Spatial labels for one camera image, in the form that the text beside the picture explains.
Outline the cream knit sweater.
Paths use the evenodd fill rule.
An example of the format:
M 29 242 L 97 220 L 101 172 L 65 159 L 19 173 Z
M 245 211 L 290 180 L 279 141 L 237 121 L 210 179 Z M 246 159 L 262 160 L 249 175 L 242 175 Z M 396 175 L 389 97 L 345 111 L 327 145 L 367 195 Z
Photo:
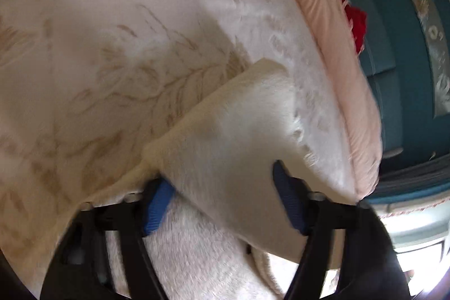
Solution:
M 280 160 L 312 190 L 351 203 L 356 190 L 335 107 L 330 131 L 294 114 L 294 83 L 262 60 L 143 148 L 140 163 L 105 194 L 116 202 L 162 175 L 175 190 L 161 226 L 143 240 L 170 299 L 281 299 L 307 239 L 272 179 Z

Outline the pink floral bedspread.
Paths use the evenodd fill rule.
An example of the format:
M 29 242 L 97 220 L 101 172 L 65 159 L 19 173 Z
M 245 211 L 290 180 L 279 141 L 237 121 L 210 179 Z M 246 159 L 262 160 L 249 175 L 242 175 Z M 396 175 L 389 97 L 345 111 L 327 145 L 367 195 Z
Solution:
M 255 63 L 330 131 L 336 97 L 295 0 L 1 0 L 1 250 L 39 295 L 72 217 Z

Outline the red cloth item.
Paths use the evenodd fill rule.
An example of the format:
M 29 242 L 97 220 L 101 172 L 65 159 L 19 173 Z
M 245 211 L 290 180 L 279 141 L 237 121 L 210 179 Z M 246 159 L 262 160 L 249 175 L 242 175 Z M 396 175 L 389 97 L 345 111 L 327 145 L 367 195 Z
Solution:
M 348 19 L 352 37 L 355 44 L 355 51 L 358 55 L 365 48 L 365 35 L 367 33 L 367 14 L 352 5 L 349 0 L 341 0 Z

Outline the peach pink pillow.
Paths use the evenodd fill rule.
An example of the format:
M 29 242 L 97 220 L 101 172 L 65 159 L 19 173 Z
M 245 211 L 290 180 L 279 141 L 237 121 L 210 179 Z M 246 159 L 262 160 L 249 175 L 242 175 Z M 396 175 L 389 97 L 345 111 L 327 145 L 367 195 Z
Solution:
M 355 191 L 360 199 L 378 183 L 381 117 L 364 75 L 343 0 L 296 0 L 319 48 L 345 121 Z

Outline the teal wardrobe door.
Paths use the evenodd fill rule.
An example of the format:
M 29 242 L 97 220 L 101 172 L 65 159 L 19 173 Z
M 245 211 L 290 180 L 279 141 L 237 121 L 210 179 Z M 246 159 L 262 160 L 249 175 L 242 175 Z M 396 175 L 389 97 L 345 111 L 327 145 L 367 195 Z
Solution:
M 368 18 L 361 67 L 384 157 L 374 202 L 449 187 L 449 0 L 349 0 Z

